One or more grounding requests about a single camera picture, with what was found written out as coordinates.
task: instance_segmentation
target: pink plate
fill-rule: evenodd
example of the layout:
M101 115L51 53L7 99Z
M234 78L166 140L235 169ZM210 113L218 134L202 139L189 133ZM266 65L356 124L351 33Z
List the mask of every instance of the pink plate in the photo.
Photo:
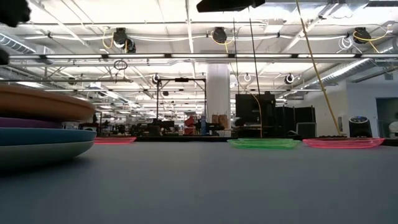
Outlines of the pink plate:
M133 143L137 138L95 138L94 144L130 144Z
M304 139L303 142L311 147L328 149L367 149L383 143L383 138L320 138Z

